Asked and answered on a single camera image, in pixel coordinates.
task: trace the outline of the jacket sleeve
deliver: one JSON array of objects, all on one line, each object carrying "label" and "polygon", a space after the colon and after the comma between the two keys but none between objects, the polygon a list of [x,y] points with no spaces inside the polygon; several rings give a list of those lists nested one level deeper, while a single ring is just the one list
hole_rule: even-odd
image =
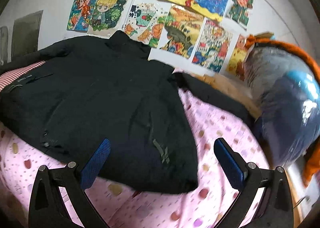
[{"label": "jacket sleeve", "polygon": [[75,42],[74,39],[69,38],[66,40],[56,42],[36,52],[20,56],[14,59],[14,61],[1,66],[0,75],[2,75],[5,72],[22,68],[39,61],[43,61],[43,60],[46,61],[54,57],[67,56],[70,50],[72,49],[74,42]]},{"label": "jacket sleeve", "polygon": [[229,96],[186,73],[174,73],[179,88],[188,89],[195,97],[240,118],[252,130],[254,118],[248,110]]}]

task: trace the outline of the orange fabric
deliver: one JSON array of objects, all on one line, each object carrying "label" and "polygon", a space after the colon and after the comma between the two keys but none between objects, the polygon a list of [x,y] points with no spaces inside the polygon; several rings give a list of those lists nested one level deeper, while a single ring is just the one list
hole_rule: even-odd
[{"label": "orange fabric", "polygon": [[[254,43],[264,43],[264,44],[268,43],[268,44],[276,45],[281,48],[284,48],[287,52],[298,56],[309,66],[309,68],[311,69],[311,71],[315,76],[315,79],[320,85],[320,67],[318,66],[316,61],[314,61],[314,59],[301,48],[286,42],[282,42],[282,41],[270,40],[268,38],[256,38],[253,35],[250,35],[247,38],[245,47],[248,49]],[[317,171],[320,170],[320,138],[318,138],[317,140],[318,142],[317,142],[316,149],[314,150],[311,158],[308,160],[305,166],[305,169],[303,171],[302,178],[305,186],[308,186],[313,174],[315,174]]]},{"label": "orange fabric", "polygon": [[315,79],[320,84],[320,67],[318,66],[316,61],[307,52],[302,50],[300,47],[293,44],[286,43],[286,42],[282,42],[282,41],[270,40],[268,38],[255,38],[253,35],[250,35],[247,38],[245,47],[249,48],[254,43],[264,43],[264,44],[268,43],[268,44],[276,45],[284,48],[287,52],[298,56],[308,65],[308,67],[311,69],[311,71],[315,75]]},{"label": "orange fabric", "polygon": [[320,170],[320,139],[318,138],[315,150],[308,160],[302,174],[302,180],[305,186],[311,181],[312,176]]}]

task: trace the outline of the girl with red hair drawing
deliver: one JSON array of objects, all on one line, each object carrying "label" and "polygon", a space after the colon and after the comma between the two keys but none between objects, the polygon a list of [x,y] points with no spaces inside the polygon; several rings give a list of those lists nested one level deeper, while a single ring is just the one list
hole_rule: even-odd
[{"label": "girl with red hair drawing", "polygon": [[230,18],[246,27],[249,22],[248,9],[252,9],[253,0],[233,0],[233,2],[229,11]]}]

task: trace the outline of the pink bedsheet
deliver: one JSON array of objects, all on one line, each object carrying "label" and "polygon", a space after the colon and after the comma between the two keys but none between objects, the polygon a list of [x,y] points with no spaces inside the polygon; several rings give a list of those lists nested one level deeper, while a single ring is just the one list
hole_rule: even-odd
[{"label": "pink bedsheet", "polygon": [[[250,130],[234,115],[202,102],[189,91],[179,90],[185,113],[196,140],[199,187],[188,194],[164,195],[143,192],[97,178],[86,190],[91,202],[111,228],[191,228],[213,227],[238,194],[231,188],[213,153],[213,143],[223,137],[247,161],[268,168],[267,160]],[[0,124],[0,179],[28,211],[33,182],[38,168],[64,165],[18,138]],[[72,220],[81,225],[70,200],[61,190]],[[262,190],[242,222],[248,223],[260,201]]]}]

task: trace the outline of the black jacket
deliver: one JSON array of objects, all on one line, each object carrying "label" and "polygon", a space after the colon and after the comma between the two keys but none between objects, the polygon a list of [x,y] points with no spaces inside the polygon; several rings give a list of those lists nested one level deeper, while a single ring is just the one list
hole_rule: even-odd
[{"label": "black jacket", "polygon": [[[138,191],[194,190],[196,145],[177,89],[189,88],[212,104],[218,91],[188,75],[172,75],[171,66],[148,61],[149,53],[148,46],[117,31],[109,40],[63,40],[9,63],[1,73],[47,60],[0,92],[0,120],[65,163],[87,162],[109,139],[111,152],[99,175]],[[236,108],[227,105],[228,111],[251,124],[246,109],[229,100]],[[167,148],[169,162],[155,141]]]}]

